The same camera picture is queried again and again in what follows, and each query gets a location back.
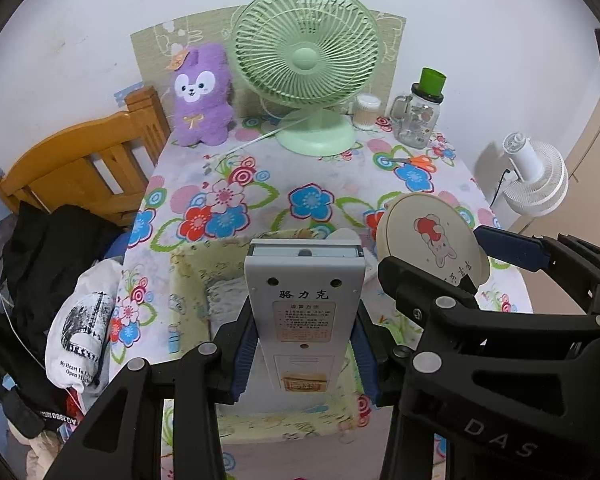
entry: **fan base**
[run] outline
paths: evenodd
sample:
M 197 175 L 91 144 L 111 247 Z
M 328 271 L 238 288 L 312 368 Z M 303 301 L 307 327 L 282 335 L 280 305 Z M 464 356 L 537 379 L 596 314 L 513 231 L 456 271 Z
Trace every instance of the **fan base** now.
M 292 123 L 305 118 L 304 121 Z M 286 149 L 309 156 L 330 156 L 346 152 L 356 143 L 356 131 L 349 120 L 332 110 L 296 110 L 280 121 L 276 134 Z

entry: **electric fan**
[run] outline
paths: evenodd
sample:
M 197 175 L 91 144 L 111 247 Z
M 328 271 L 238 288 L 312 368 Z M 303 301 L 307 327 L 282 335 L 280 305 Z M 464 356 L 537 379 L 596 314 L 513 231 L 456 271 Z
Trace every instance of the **electric fan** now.
M 302 155 L 336 155 L 355 130 L 325 110 L 355 94 L 378 63 L 376 20 L 357 0 L 254 0 L 238 17 L 232 65 L 262 99 L 291 108 L 276 138 Z
M 516 178 L 504 188 L 509 207 L 526 216 L 542 216 L 560 205 L 567 195 L 569 176 L 555 146 L 513 133 L 502 143 Z

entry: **purple plush toy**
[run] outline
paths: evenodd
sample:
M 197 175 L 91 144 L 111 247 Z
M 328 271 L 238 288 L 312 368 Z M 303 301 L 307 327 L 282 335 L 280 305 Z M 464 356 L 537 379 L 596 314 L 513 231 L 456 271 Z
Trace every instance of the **purple plush toy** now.
M 188 49 L 175 71 L 175 138 L 181 146 L 217 146 L 229 135 L 234 110 L 227 102 L 231 74 L 224 47 L 207 43 Z

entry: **black cable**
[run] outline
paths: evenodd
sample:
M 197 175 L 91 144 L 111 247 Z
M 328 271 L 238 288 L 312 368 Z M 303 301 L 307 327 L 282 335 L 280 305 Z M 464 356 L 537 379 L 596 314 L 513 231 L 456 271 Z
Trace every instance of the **black cable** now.
M 498 183 L 498 187 L 496 188 L 496 193 L 493 195 L 493 200 L 491 200 L 491 203 L 489 204 L 489 207 L 493 207 L 493 204 L 496 202 L 496 199 L 498 197 L 498 193 L 500 192 L 500 186 L 502 186 L 502 181 L 504 180 L 504 176 L 507 173 L 511 173 L 511 170 L 504 170 L 502 172 L 502 176 L 500 177 L 500 181 Z

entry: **white remote control device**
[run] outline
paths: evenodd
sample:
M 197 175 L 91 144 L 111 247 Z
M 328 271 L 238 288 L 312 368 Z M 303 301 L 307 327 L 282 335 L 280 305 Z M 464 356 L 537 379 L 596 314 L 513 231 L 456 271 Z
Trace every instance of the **white remote control device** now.
M 365 279 L 362 247 L 353 240 L 256 238 L 244 274 L 273 388 L 332 390 Z

